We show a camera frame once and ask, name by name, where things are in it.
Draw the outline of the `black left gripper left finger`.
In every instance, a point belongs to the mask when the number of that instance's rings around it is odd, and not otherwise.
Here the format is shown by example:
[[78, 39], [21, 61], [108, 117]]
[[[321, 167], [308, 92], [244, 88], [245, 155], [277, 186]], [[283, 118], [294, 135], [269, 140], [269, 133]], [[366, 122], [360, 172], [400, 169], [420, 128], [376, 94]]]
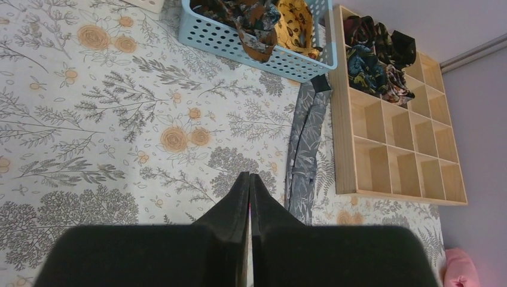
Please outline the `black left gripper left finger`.
[[249, 177], [189, 225], [69, 229], [36, 286], [246, 286]]

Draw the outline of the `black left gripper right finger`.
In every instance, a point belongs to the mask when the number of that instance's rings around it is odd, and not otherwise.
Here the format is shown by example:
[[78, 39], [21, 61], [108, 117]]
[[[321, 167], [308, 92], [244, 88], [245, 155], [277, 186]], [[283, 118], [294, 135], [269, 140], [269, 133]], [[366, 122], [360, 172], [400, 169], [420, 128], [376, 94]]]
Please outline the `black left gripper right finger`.
[[436, 286], [418, 238], [385, 225], [308, 226], [250, 176], [255, 286]]

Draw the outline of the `grey leaf pattern tie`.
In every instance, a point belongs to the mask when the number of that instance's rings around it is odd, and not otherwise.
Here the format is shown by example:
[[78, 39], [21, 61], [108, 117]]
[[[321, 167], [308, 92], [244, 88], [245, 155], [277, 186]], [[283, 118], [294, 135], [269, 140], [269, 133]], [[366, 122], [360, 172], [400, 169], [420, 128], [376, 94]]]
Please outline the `grey leaf pattern tie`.
[[305, 225], [312, 223], [316, 155], [331, 94], [326, 75], [318, 75], [300, 85], [295, 104], [288, 144], [284, 206]]

